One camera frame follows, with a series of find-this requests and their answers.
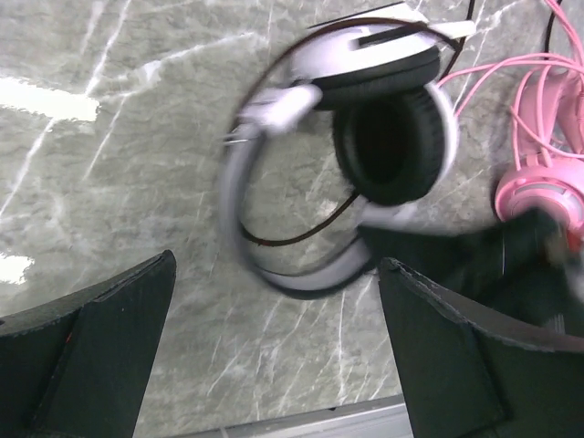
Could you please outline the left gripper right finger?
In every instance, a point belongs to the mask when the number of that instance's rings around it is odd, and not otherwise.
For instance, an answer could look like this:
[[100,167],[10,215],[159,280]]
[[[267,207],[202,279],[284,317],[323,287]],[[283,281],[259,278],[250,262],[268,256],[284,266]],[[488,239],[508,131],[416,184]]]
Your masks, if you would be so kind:
[[511,318],[392,258],[379,275],[414,436],[582,436],[581,337]]

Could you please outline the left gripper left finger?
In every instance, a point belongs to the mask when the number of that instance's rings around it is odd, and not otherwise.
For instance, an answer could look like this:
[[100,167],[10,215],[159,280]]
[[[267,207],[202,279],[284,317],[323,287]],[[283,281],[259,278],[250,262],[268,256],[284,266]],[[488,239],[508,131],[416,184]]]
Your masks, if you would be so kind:
[[4,437],[131,437],[172,300],[162,253],[1,318]]

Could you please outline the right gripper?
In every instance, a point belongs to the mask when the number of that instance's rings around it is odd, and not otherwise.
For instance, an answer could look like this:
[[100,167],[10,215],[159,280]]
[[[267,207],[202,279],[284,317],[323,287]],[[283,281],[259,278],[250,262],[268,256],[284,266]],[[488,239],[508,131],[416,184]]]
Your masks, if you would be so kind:
[[360,225],[374,261],[392,258],[438,285],[560,334],[583,334],[583,239],[545,213],[461,233]]

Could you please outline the white black headphones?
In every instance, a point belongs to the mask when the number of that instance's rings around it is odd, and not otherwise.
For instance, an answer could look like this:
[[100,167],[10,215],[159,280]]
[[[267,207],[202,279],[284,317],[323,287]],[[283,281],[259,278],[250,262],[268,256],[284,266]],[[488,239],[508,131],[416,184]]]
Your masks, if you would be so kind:
[[313,25],[275,60],[287,71],[279,86],[258,79],[246,92],[224,138],[218,215],[238,261],[283,295],[312,300],[333,295],[372,267],[363,239],[352,237],[330,260],[300,274],[261,266],[253,245],[271,246],[244,226],[245,192],[252,171],[274,138],[309,113],[332,115],[335,157],[361,199],[383,219],[400,214],[448,173],[459,128],[440,81],[450,68],[440,45],[460,53],[475,33],[471,16],[430,23],[403,1]]

